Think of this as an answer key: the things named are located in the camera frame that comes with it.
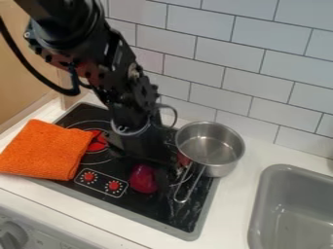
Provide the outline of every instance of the toy stove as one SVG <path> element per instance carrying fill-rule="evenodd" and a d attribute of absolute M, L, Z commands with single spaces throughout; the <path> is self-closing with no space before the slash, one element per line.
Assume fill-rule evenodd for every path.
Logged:
<path fill-rule="evenodd" d="M 190 199 L 182 204 L 173 200 L 177 179 L 151 194 L 133 189 L 130 176 L 134 168 L 147 165 L 157 170 L 159 166 L 157 162 L 120 156 L 109 148 L 105 136 L 111 130 L 110 120 L 107 110 L 85 103 L 60 118 L 57 125 L 89 130 L 94 138 L 72 181 L 38 183 L 179 238 L 198 238 L 218 180 L 201 177 Z M 174 134 L 175 130 L 166 131 L 165 143 L 173 155 L 170 161 L 175 163 Z M 196 171 L 189 173 L 182 187 L 184 195 L 196 174 Z"/>

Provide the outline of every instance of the pot handle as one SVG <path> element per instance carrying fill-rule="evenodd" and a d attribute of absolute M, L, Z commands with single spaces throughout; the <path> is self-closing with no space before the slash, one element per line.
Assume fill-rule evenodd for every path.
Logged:
<path fill-rule="evenodd" d="M 193 166 L 193 162 L 191 161 L 190 164 L 188 165 L 186 171 L 184 172 L 183 176 L 182 176 L 181 179 L 180 179 L 180 184 L 177 186 L 177 189 L 176 189 L 176 191 L 175 191 L 174 194 L 173 194 L 173 200 L 176 201 L 176 202 L 178 202 L 178 203 L 183 204 L 183 203 L 185 203 L 185 202 L 190 198 L 190 196 L 191 196 L 193 190 L 196 188 L 196 186 L 197 186 L 197 184 L 198 184 L 198 182 L 199 182 L 199 179 L 202 177 L 202 175 L 203 175 L 203 173 L 204 173 L 205 166 L 203 166 L 203 168 L 202 168 L 201 171 L 199 172 L 196 181 L 193 183 L 191 189 L 188 191 L 188 193 L 187 193 L 187 195 L 185 196 L 185 198 L 183 198 L 183 199 L 179 199 L 179 198 L 177 197 L 178 192 L 179 192 L 181 186 L 183 185 L 183 181 L 185 180 L 185 178 L 186 178 L 186 176 L 187 176 L 187 173 L 190 171 L 190 169 L 191 169 L 192 166 Z"/>

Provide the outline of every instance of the wooden cabinet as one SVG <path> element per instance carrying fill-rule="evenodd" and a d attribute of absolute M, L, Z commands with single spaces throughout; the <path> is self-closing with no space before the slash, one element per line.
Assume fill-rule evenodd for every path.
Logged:
<path fill-rule="evenodd" d="M 0 15 L 29 62 L 58 84 L 57 70 L 28 48 L 22 38 L 28 15 L 13 0 L 0 0 Z M 0 125 L 50 91 L 21 65 L 0 35 Z"/>

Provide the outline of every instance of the black stovetop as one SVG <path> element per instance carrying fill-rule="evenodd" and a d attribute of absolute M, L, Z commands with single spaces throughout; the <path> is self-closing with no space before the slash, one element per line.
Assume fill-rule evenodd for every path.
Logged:
<path fill-rule="evenodd" d="M 110 132 L 110 120 L 110 113 L 107 110 L 90 104 L 79 104 L 56 123 L 67 128 L 90 130 L 95 135 L 92 144 L 82 158 L 74 180 L 56 181 L 56 183 L 181 231 L 193 232 L 201 216 L 213 179 L 202 177 L 190 199 L 184 204 L 173 200 L 174 186 L 170 186 L 167 192 L 157 191 L 150 195 L 133 190 L 129 184 L 132 168 L 141 163 L 154 167 L 158 167 L 158 165 L 156 162 L 148 160 L 117 156 L 105 146 L 106 142 L 100 134 Z M 165 141 L 171 150 L 174 150 L 174 146 L 172 146 L 174 133 L 175 130 L 171 130 L 165 134 Z M 85 174 L 93 175 L 94 181 L 86 182 Z M 185 183 L 184 190 L 190 187 L 195 176 L 196 172 L 193 172 L 193 176 Z M 110 191 L 107 188 L 110 182 L 116 182 L 119 189 Z"/>

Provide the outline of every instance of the stove knob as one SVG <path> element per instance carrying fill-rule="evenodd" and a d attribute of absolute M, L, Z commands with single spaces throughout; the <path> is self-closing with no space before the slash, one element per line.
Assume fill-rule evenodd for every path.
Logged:
<path fill-rule="evenodd" d="M 13 222 L 7 222 L 0 227 L 0 248 L 22 249 L 28 241 L 24 229 Z"/>
<path fill-rule="evenodd" d="M 112 181 L 109 182 L 109 190 L 110 191 L 117 191 L 120 187 L 120 184 L 118 182 Z"/>
<path fill-rule="evenodd" d="M 85 174 L 84 179 L 86 182 L 92 182 L 94 180 L 94 174 L 88 172 Z"/>

